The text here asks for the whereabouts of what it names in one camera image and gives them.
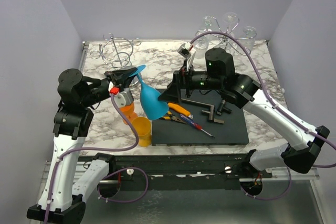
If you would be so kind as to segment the small chrome wire rack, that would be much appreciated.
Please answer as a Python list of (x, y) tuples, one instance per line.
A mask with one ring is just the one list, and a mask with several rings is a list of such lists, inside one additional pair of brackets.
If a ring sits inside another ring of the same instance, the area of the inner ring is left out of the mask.
[(115, 70), (135, 68), (131, 57), (135, 52), (135, 47), (142, 44), (139, 38), (129, 40), (109, 33), (109, 38), (103, 35), (103, 39), (104, 42), (98, 44), (98, 49), (92, 50), (89, 55), (94, 60), (101, 60), (108, 67), (103, 71), (104, 77)]

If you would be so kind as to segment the orange plastic goblet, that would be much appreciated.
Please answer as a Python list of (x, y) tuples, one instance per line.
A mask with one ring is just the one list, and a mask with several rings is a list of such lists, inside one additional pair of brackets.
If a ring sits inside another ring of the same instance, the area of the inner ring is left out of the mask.
[(131, 123), (134, 119), (138, 117), (138, 115), (134, 111), (134, 108), (134, 103), (120, 108), (121, 112), (128, 118)]

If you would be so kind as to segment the blue plastic goblet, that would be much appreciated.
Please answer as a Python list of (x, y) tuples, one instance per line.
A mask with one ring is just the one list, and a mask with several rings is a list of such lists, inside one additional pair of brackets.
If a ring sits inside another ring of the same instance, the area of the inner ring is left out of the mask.
[(151, 121), (157, 120), (163, 117), (169, 110), (169, 106), (166, 102), (159, 101), (158, 98), (161, 95), (157, 89), (145, 84), (140, 77), (140, 72), (144, 70), (146, 65), (140, 65), (136, 67), (136, 71), (130, 75), (130, 77), (136, 76), (141, 85), (140, 91), (140, 103), (147, 118)]

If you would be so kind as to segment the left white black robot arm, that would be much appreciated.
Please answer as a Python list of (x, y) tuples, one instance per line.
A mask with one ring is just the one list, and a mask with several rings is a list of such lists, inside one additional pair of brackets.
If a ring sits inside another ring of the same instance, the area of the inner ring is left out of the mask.
[(43, 223), (81, 223), (86, 202), (99, 181), (116, 175), (115, 157), (101, 153), (75, 182), (77, 161), (93, 119), (93, 105), (117, 91), (129, 89), (137, 68), (107, 71), (104, 79), (84, 76), (67, 69), (58, 78), (61, 100), (54, 117), (54, 148), (44, 191), (37, 204), (27, 210), (27, 218)]

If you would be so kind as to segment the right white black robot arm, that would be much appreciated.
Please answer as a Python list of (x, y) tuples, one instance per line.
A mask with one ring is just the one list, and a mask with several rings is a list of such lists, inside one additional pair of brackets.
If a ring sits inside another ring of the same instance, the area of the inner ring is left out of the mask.
[(261, 170), (289, 167), (306, 174), (320, 154), (330, 131), (325, 126), (315, 127), (277, 103), (266, 89), (248, 75), (235, 71), (233, 56), (222, 48), (205, 53), (206, 71), (195, 71), (187, 60), (158, 100), (181, 103), (181, 90), (190, 97), (194, 90), (217, 90), (222, 99), (260, 118), (287, 142), (267, 150), (251, 150), (241, 165), (242, 173), (249, 178)]

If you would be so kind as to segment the clear tumbler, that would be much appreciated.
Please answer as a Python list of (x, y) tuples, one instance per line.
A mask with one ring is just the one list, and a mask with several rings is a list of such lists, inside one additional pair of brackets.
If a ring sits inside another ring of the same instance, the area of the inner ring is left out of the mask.
[(252, 26), (246, 26), (243, 28), (242, 35), (238, 38), (238, 41), (249, 53), (251, 53), (255, 44), (256, 36), (256, 28)]

